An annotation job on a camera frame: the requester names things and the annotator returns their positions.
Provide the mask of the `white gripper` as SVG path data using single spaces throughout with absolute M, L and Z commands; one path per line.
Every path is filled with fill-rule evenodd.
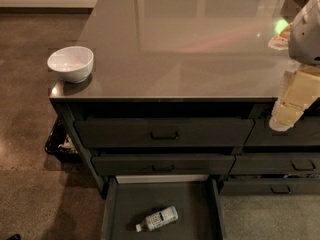
M 295 72 L 286 71 L 279 98 L 272 109 L 269 127 L 278 132 L 289 130 L 319 97 L 319 67 L 301 65 Z

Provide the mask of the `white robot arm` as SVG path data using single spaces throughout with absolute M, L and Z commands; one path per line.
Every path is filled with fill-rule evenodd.
M 284 132 L 320 97 L 320 0 L 309 0 L 269 47 L 276 43 L 300 63 L 296 71 L 283 74 L 269 121 L 272 130 Z

